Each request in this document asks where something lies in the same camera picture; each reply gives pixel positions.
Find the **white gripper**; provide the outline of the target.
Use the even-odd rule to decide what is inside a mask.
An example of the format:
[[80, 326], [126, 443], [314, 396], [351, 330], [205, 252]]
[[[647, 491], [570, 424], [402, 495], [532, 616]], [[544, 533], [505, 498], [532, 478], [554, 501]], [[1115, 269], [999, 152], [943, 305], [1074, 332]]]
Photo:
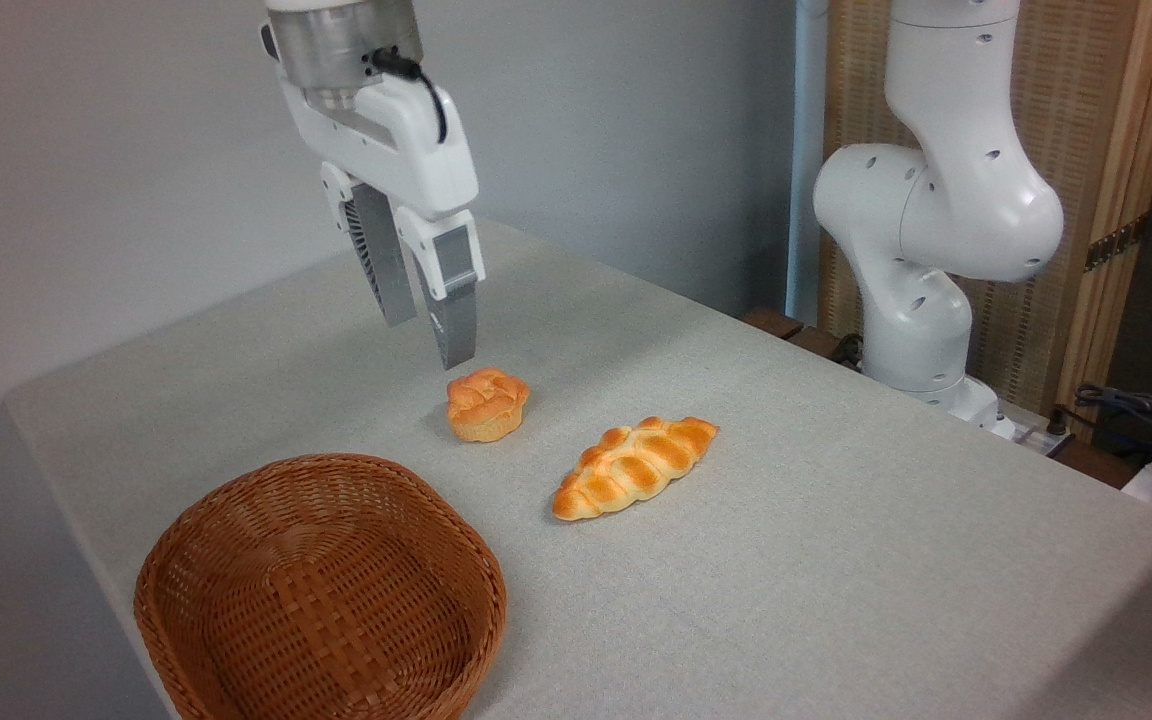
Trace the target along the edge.
[[[462, 210], [479, 191], [467, 136], [447, 91], [374, 61], [378, 54], [420, 61], [419, 29], [414, 22], [268, 22], [262, 44], [276, 61], [300, 137], [325, 160], [326, 200], [385, 323], [396, 327], [416, 316], [402, 241], [419, 264], [444, 369], [472, 359], [476, 287], [485, 268], [475, 218]], [[394, 218], [387, 196], [404, 206]]]

